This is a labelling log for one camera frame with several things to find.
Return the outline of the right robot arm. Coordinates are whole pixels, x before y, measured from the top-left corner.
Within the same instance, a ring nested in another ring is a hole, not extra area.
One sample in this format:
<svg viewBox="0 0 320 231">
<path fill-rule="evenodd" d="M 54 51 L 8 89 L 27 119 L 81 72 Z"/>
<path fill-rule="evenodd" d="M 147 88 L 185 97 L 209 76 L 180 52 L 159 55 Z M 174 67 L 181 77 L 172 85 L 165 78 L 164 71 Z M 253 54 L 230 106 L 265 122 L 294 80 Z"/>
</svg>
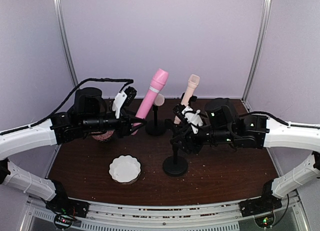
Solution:
<svg viewBox="0 0 320 231">
<path fill-rule="evenodd" d="M 178 104 L 173 108 L 180 119 L 176 124 L 165 120 L 172 131 L 174 151 L 199 153 L 204 145 L 220 144 L 237 148 L 285 147 L 310 150 L 311 154 L 286 174 L 263 185 L 261 197 L 242 201 L 243 211 L 282 206 L 281 200 L 291 191 L 320 176 L 320 126 L 284 121 L 265 111 L 239 115 L 229 98 L 214 98 L 204 106 L 205 113 Z"/>
</svg>

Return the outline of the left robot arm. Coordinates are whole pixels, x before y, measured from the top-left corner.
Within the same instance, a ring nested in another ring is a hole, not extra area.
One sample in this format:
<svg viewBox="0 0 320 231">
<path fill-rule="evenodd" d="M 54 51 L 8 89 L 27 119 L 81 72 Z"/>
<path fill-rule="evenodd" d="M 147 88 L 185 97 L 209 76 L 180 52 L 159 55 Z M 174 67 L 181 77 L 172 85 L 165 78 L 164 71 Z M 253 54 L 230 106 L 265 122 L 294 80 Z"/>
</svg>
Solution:
<svg viewBox="0 0 320 231">
<path fill-rule="evenodd" d="M 69 143 L 109 131 L 118 137 L 132 135 L 146 121 L 125 108 L 137 91 L 129 86 L 121 90 L 108 110 L 102 91 L 95 87 L 79 89 L 74 104 L 66 112 L 54 112 L 39 123 L 31 123 L 0 134 L 0 183 L 37 196 L 56 210 L 68 210 L 74 205 L 61 182 L 41 178 L 18 166 L 9 157 L 34 148 Z"/>
</svg>

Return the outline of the beige microphone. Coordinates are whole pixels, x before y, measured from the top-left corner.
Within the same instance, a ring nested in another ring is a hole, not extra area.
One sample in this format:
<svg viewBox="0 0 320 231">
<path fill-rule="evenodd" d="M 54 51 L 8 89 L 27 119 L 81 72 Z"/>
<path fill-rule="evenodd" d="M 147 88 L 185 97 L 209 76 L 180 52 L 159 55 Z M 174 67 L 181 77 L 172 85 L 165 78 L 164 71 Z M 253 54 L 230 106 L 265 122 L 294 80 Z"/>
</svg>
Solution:
<svg viewBox="0 0 320 231">
<path fill-rule="evenodd" d="M 184 92 L 184 95 L 183 95 L 182 100 L 180 102 L 181 105 L 183 105 L 185 107 L 189 107 L 189 108 L 191 107 L 190 106 L 190 98 L 194 95 L 194 91 L 198 87 L 199 83 L 200 83 L 200 77 L 198 75 L 192 74 L 189 77 L 186 91 Z M 178 111 L 178 113 L 181 112 L 180 108 L 181 107 L 179 105 L 177 105 L 173 109 L 173 111 L 175 113 L 174 124 L 176 124 L 176 125 L 179 125 L 181 122 L 181 119 L 179 118 L 179 116 L 176 113 L 176 111 Z"/>
<path fill-rule="evenodd" d="M 157 107 L 160 107 L 160 106 L 162 106 L 164 103 L 165 103 L 165 97 L 164 97 L 161 93 L 159 93 L 159 94 L 156 96 L 156 98 L 155 98 L 155 100 L 154 100 L 154 102 L 153 102 L 153 105 L 154 105 L 154 106 L 157 106 Z"/>
</svg>

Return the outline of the short black mic stand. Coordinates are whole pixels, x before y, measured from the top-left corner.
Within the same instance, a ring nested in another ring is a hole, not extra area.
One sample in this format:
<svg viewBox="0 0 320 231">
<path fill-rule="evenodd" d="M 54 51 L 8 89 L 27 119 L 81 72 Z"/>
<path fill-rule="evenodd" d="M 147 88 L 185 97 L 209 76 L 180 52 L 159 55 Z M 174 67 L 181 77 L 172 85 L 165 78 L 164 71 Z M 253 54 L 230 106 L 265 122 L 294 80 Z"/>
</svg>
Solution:
<svg viewBox="0 0 320 231">
<path fill-rule="evenodd" d="M 151 136 L 161 136 L 166 132 L 165 122 L 158 118 L 158 106 L 152 106 L 153 120 L 149 120 L 145 126 L 145 131 Z"/>
</svg>

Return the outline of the tall black mic stand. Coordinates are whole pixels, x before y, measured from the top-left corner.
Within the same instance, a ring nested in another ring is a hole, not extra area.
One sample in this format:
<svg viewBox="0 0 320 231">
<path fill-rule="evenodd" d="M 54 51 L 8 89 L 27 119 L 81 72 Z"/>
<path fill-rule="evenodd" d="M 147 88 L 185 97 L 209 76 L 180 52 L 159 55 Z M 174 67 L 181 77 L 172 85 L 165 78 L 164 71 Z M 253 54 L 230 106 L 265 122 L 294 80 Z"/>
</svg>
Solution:
<svg viewBox="0 0 320 231">
<path fill-rule="evenodd" d="M 192 109 L 192 104 L 197 101 L 197 98 L 198 97 L 196 95 L 192 95 L 188 100 L 187 107 L 190 107 Z"/>
<path fill-rule="evenodd" d="M 164 173 L 170 177 L 181 177 L 188 170 L 188 162 L 184 157 L 178 155 L 180 145 L 171 146 L 173 154 L 163 161 L 162 169 Z"/>
</svg>

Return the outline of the pink microphone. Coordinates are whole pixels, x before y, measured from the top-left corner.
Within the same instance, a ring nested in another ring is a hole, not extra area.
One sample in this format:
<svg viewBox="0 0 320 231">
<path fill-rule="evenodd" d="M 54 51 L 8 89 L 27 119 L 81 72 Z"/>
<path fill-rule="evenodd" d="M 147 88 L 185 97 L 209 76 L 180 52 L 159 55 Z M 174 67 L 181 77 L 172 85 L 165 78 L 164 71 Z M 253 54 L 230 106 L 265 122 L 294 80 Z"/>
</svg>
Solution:
<svg viewBox="0 0 320 231">
<path fill-rule="evenodd" d="M 148 115 L 151 107 L 154 104 L 155 99 L 157 98 L 159 92 L 164 88 L 168 80 L 169 73 L 163 69 L 158 69 L 149 85 L 149 89 L 144 96 L 137 113 L 136 118 L 145 119 Z"/>
</svg>

